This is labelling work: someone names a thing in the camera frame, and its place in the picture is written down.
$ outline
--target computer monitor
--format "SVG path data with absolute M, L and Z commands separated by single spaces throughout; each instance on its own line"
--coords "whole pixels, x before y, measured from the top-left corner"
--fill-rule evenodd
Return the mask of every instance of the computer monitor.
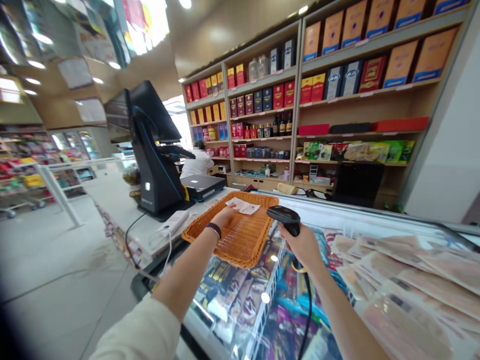
M 130 95 L 130 115 L 147 118 L 146 123 L 161 144 L 178 143 L 182 138 L 167 109 L 149 80 L 142 82 Z
M 104 106 L 108 136 L 112 144 L 129 142 L 132 139 L 127 98 L 128 90 L 123 89 Z

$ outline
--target shelving unit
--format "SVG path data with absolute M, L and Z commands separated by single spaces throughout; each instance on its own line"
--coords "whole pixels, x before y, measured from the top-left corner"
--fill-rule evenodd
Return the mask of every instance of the shelving unit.
M 409 174 L 410 165 L 415 159 L 416 152 L 420 147 L 422 139 L 425 136 L 424 130 L 416 131 L 390 131 L 390 132 L 357 132 L 357 133 L 328 133 L 319 135 L 298 135 L 298 129 L 303 125 L 329 124 L 343 125 L 349 123 L 374 123 L 381 120 L 400 119 L 400 118 L 431 118 L 435 107 L 440 98 L 445 82 L 447 81 L 452 61 L 458 52 L 463 33 L 466 27 L 463 26 L 465 20 L 470 19 L 471 13 L 475 10 L 478 0 L 472 0 L 470 4 L 452 9 L 439 15 L 426 17 L 411 25 L 399 29 L 388 31 L 387 33 L 369 40 L 361 40 L 355 45 L 339 49 L 328 55 L 319 56 L 313 60 L 302 62 L 305 40 L 305 30 L 308 26 L 321 21 L 321 26 L 325 24 L 325 19 L 340 10 L 357 3 L 358 0 L 335 0 L 321 7 L 315 12 L 307 14 L 301 20 L 295 21 L 281 28 L 277 32 L 260 39 L 252 45 L 228 56 L 227 58 L 215 63 L 209 68 L 189 77 L 184 84 L 191 84 L 207 76 L 211 76 L 219 71 L 222 72 L 223 90 L 216 96 L 209 96 L 198 101 L 187 103 L 187 115 L 191 123 L 191 110 L 199 109 L 203 106 L 225 102 L 226 118 L 221 121 L 215 121 L 211 124 L 225 124 L 228 129 L 228 140 L 210 141 L 205 145 L 208 148 L 216 149 L 218 146 L 229 146 L 230 158 L 214 156 L 214 161 L 230 160 L 231 174 L 227 175 L 230 183 L 240 183 L 245 185 L 259 186 L 259 184 L 276 184 L 278 182 L 290 185 L 300 186 L 303 189 L 316 189 L 319 191 L 331 192 L 333 186 L 325 186 L 317 183 L 303 182 L 295 180 L 294 174 L 298 170 L 303 174 L 309 174 L 310 165 L 318 165 L 319 170 L 335 169 L 339 162 L 335 160 L 296 160 L 297 147 L 301 147 L 305 141 L 332 141 L 332 142 L 382 142 L 386 140 L 396 141 L 415 141 L 415 147 L 409 163 L 385 163 L 384 176 L 375 201 L 376 208 L 382 208 L 383 203 L 388 201 L 394 204 Z M 399 45 L 411 42 L 413 40 L 422 40 L 429 35 L 446 31 L 456 26 L 462 26 L 456 35 L 456 39 L 451 47 L 446 65 L 442 71 L 442 77 L 407 83 L 405 85 L 380 88 L 370 92 L 356 93 L 353 95 L 336 97 L 328 100 L 309 102 L 300 104 L 301 82 L 302 78 L 325 73 L 327 70 L 346 65 L 357 60 L 369 60 L 387 55 L 390 51 Z M 269 55 L 270 50 L 284 44 L 285 41 L 296 38 L 296 63 L 295 66 L 279 70 L 274 74 L 263 78 L 247 82 L 233 88 L 228 86 L 228 69 L 239 64 L 243 64 L 244 72 L 248 71 L 248 63 L 260 55 Z M 285 106 L 279 109 L 254 112 L 241 116 L 232 116 L 230 111 L 230 100 L 239 96 L 254 93 L 265 87 L 284 84 L 295 81 L 295 91 L 293 97 L 293 106 Z M 273 124 L 274 117 L 284 112 L 292 112 L 292 135 L 268 137 L 268 138 L 248 138 L 233 139 L 232 125 L 239 122 L 245 122 L 249 125 Z M 195 124 L 195 127 L 205 127 L 210 125 Z M 254 144 L 254 146 L 270 147 L 273 151 L 290 151 L 290 159 L 260 159 L 245 158 L 234 156 L 234 146 L 241 144 Z M 282 167 L 289 169 L 289 180 L 280 180 L 275 178 L 261 178 L 243 175 L 235 175 L 242 169 L 259 171 L 262 165 L 276 163 L 276 171 L 282 173 Z

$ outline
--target white counter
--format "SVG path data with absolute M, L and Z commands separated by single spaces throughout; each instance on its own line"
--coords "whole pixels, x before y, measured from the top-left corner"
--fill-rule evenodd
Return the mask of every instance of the white counter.
M 110 220 L 116 223 L 123 232 L 126 232 L 129 226 L 138 219 L 143 211 L 137 209 L 137 203 L 129 197 L 130 186 L 123 180 L 122 174 L 118 173 L 109 176 L 85 181 L 83 184 L 85 191 L 92 197 L 93 201 L 108 214 Z M 189 218 L 180 226 L 176 233 L 172 236 L 172 241 L 180 238 L 182 231 L 199 215 L 209 209 L 208 203 L 212 200 L 220 200 L 228 193 L 236 191 L 234 188 L 225 187 L 217 192 L 214 196 L 208 198 L 205 202 L 198 202 L 188 209 Z M 160 235 L 154 235 L 163 223 L 152 219 L 145 215 L 132 226 L 128 232 L 128 237 L 141 249 L 143 257 L 148 261 L 167 250 L 169 247 L 169 239 L 164 236 L 160 239 Z M 152 243 L 156 246 L 151 248 L 149 243 L 150 237 L 153 237 Z

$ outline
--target hand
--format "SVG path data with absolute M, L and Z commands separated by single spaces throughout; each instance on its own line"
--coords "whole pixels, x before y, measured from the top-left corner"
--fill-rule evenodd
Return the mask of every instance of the hand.
M 319 265 L 323 265 L 317 238 L 307 226 L 300 223 L 300 234 L 297 237 L 292 236 L 282 223 L 278 224 L 278 230 L 308 272 L 315 272 L 319 269 Z
M 211 222 L 218 225 L 220 229 L 223 228 L 229 223 L 234 214 L 238 212 L 238 209 L 235 208 L 236 206 L 237 204 L 230 204 L 224 207 L 217 215 L 213 217 Z

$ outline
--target black bracelet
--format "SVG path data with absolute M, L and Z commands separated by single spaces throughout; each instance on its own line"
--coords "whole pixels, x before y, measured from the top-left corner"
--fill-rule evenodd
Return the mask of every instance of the black bracelet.
M 216 234 L 218 235 L 218 240 L 222 238 L 222 231 L 220 230 L 219 226 L 214 223 L 214 222 L 209 222 L 206 226 L 206 228 L 212 228 Z

